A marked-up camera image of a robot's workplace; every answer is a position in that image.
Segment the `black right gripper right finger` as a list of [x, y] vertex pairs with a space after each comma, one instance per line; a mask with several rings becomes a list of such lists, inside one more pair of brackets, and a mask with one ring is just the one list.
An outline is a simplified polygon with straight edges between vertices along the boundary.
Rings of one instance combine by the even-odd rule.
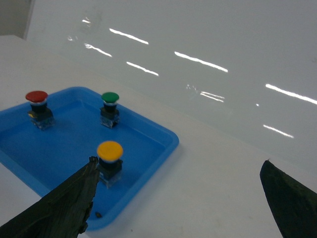
[[317, 194], [269, 160], [260, 179], [274, 220], [284, 238], [317, 236]]

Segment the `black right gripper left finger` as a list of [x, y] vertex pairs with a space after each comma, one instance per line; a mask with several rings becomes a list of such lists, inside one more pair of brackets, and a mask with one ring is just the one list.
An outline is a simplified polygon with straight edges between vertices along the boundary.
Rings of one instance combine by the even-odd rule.
[[76, 238], [88, 227], [100, 172], [97, 157], [0, 228], [2, 238]]

